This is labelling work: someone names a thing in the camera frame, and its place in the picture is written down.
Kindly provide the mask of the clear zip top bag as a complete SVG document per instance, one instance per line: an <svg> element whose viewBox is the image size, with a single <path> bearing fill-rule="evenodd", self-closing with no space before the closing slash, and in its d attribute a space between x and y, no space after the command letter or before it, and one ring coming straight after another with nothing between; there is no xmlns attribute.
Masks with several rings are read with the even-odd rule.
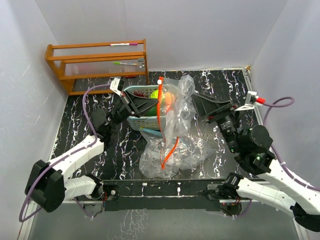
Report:
<svg viewBox="0 0 320 240"><path fill-rule="evenodd" d="M150 179L171 179L180 170L189 170L202 164L215 149L206 137L191 131L196 109L192 95L196 92L194 79L190 75L179 80L160 78L158 90L164 84L174 84L181 93L174 103L174 109L166 114L166 125L161 131L140 128L147 141L140 156L139 170Z"/></svg>

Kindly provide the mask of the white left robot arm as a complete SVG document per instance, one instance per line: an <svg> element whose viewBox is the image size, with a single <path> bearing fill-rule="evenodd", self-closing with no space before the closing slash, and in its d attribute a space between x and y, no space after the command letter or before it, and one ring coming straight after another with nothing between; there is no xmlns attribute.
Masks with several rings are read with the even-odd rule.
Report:
<svg viewBox="0 0 320 240"><path fill-rule="evenodd" d="M26 199L31 199L50 213L63 201L87 195L93 200L103 195L97 177L84 175L73 178L74 172L109 147L117 125L128 117L140 117L158 104L156 98L142 97L124 91L110 112L97 108L87 115L91 133L76 146L47 162L38 160L31 169Z"/></svg>

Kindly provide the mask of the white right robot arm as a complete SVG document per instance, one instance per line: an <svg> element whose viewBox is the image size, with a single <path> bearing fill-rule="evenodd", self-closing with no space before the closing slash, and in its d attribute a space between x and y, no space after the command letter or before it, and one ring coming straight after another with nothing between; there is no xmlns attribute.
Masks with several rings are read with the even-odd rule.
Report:
<svg viewBox="0 0 320 240"><path fill-rule="evenodd" d="M237 173L230 173L223 184L203 193L212 198L242 198L256 200L280 210L302 227L320 230L320 190L290 171L285 163L271 152L273 139L264 125L240 128L240 113L266 105L254 91L247 93L245 103L238 106L232 100L220 100L204 94L191 96L200 117L216 123L229 150L239 166L274 188L258 184Z"/></svg>

